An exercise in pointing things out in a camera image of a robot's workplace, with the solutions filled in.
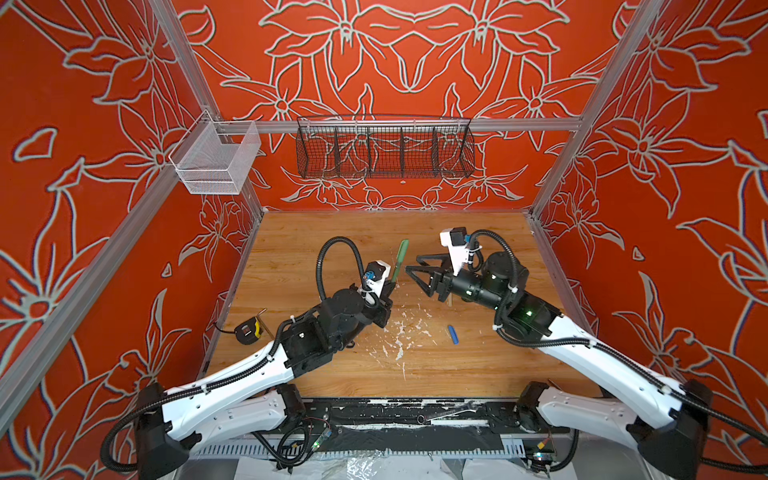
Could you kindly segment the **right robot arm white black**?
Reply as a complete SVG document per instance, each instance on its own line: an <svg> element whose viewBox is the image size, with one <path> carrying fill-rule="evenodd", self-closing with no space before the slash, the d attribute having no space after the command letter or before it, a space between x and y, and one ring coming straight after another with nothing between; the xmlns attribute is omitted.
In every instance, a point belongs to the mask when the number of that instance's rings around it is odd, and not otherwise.
<svg viewBox="0 0 768 480"><path fill-rule="evenodd" d="M454 264L447 254L420 256L405 271L439 301L455 295L492 310L493 329L502 340L556 358L612 396L571 396L533 382L519 403L527 421L601 436L635 448L669 477L696 477L710 431L705 410L713 400L704 384L659 374L598 340L527 292L528 269L505 252L491 254L476 271Z"/></svg>

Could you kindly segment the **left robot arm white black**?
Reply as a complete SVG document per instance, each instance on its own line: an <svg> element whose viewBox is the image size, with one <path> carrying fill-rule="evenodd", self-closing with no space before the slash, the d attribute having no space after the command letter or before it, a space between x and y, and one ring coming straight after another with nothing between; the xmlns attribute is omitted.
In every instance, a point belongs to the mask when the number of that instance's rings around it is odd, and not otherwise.
<svg viewBox="0 0 768 480"><path fill-rule="evenodd" d="M208 435L203 424L249 397L285 384L327 363L368 325L385 327L395 284L366 292L347 288L280 324L257 353L200 381L169 390L143 388L132 421L140 479L158 479L185 463Z"/></svg>

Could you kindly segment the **green pen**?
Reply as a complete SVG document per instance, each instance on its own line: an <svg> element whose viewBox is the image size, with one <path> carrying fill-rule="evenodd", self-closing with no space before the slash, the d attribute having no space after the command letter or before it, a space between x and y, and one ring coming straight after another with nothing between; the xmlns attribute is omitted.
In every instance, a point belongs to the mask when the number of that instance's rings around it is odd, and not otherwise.
<svg viewBox="0 0 768 480"><path fill-rule="evenodd" d="M408 239L402 240L397 251L395 267L392 274L393 283L397 283L398 281L398 278L402 269L402 265L407 255L408 247L409 247L409 240Z"/></svg>

